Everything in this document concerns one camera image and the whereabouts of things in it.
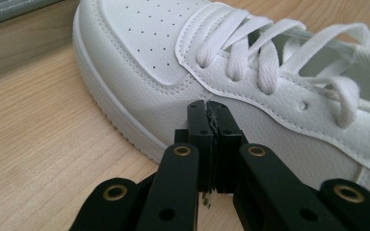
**wooden table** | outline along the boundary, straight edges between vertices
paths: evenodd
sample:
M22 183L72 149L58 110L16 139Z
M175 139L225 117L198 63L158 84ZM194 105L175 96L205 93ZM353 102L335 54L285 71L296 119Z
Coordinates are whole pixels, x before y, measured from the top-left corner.
M370 0L228 0L311 32L363 21ZM67 230L95 186L157 169L111 126L86 90L71 45L76 0L0 24L0 230ZM241 230L227 195L200 206L198 230Z

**sneaker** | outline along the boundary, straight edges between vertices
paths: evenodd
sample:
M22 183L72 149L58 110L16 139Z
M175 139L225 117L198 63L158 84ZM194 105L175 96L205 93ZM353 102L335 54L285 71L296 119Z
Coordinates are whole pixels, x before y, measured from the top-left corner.
M205 0L82 0L74 45L104 114L155 162L186 127L187 105L212 100L307 185L343 178L370 190L364 24L312 35L299 21Z

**white rubber sole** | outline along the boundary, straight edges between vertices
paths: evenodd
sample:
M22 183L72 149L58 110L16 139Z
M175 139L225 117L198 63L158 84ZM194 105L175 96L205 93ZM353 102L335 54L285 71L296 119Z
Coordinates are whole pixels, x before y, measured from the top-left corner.
M155 138L115 98L95 69L80 34L79 9L74 17L73 44L83 80L97 105L118 131L152 161L159 163L167 145Z

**shoelace loop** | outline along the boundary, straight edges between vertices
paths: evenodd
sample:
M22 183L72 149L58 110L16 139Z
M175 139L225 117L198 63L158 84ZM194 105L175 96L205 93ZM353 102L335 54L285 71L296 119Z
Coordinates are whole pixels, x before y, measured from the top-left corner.
M332 25L301 45L298 38L290 38L283 47L282 64L272 39L291 29L305 30L302 22L282 19L276 24L262 16L253 16L243 10L231 12L218 28L208 37L197 54L197 63L202 68L211 65L220 50L230 50L226 75L233 81L241 80L250 64L258 64L257 85L265 94L273 94L278 87L282 72L298 75L307 62L323 47L340 34L348 34L360 44L370 46L370 32L362 23ZM248 35L257 30L259 38L249 47ZM346 128L357 117L359 102L358 85L350 78L341 76L350 62L344 59L325 67L317 76L305 79L314 85L331 85L340 102L341 114L337 123Z

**gold rivet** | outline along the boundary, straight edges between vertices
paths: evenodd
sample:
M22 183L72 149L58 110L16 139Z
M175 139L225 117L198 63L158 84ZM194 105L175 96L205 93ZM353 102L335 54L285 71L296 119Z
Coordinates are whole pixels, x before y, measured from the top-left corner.
M262 157L262 156L266 155L266 150L264 150L263 148L258 147L258 146L249 147L248 152L251 155L256 156L256 157Z
M177 156L187 156L191 153L191 148L187 146L178 146L173 149L173 153Z
M365 197L361 192L350 186L336 185L334 186L334 192L339 197L352 203L362 203L365 200Z
M103 197L109 201L120 200L127 194L127 187L123 185L113 185L104 191Z

